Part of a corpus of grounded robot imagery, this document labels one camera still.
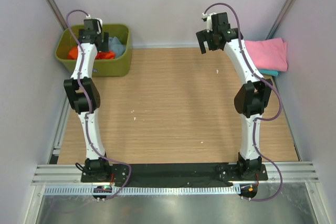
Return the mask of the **orange t shirt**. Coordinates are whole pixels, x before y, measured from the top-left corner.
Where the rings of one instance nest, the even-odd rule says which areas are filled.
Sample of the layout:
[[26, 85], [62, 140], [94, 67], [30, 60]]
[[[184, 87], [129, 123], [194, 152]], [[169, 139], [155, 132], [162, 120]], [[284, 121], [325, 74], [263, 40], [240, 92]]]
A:
[[[109, 60], [109, 59], [114, 59], [115, 56], [116, 56], [116, 54], [113, 51], [98, 52], [97, 56], [95, 57], [95, 60]], [[68, 60], [77, 60], [77, 58], [78, 58], [78, 48], [73, 47], [68, 52], [67, 59]]]

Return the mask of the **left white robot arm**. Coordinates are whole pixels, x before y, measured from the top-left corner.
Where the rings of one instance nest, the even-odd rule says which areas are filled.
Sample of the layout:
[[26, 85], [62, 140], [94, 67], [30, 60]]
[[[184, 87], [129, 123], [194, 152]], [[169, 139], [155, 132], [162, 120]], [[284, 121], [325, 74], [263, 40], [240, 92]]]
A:
[[111, 168], [103, 147], [98, 112], [100, 94], [92, 80], [94, 60], [98, 52], [108, 49], [108, 33], [102, 34], [102, 20], [87, 16], [84, 28], [75, 37], [78, 56], [71, 77], [64, 81], [65, 92], [71, 108], [76, 112], [84, 134], [86, 159], [76, 164], [82, 172], [82, 182], [106, 182]]

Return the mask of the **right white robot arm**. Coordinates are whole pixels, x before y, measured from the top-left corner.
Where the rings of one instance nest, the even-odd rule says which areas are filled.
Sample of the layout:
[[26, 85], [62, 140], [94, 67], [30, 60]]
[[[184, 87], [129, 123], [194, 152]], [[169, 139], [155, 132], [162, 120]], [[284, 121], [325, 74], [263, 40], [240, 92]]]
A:
[[229, 56], [241, 82], [234, 97], [234, 107], [241, 118], [241, 147], [234, 168], [241, 180], [267, 180], [265, 165], [257, 152], [260, 140], [260, 121], [271, 95], [272, 81], [260, 78], [249, 54], [244, 50], [242, 35], [231, 28], [227, 13], [202, 14], [206, 29], [198, 31], [196, 37], [201, 53], [207, 50], [222, 50]]

